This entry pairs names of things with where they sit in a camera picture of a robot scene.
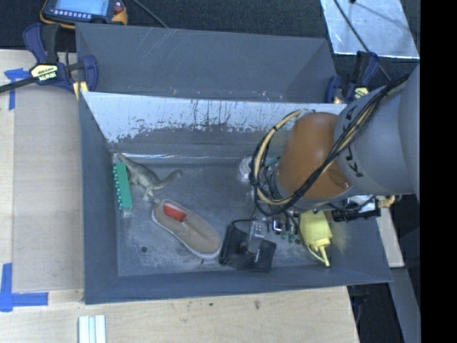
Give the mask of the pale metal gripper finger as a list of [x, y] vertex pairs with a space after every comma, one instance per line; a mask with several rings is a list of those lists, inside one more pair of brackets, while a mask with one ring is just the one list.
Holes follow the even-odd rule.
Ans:
[[252, 221], [249, 229], [249, 241], [261, 241], [267, 234], [267, 226], [263, 221]]
[[259, 263], [261, 261], [262, 244], [262, 240], [251, 240], [246, 244], [246, 251], [251, 256], [253, 263]]

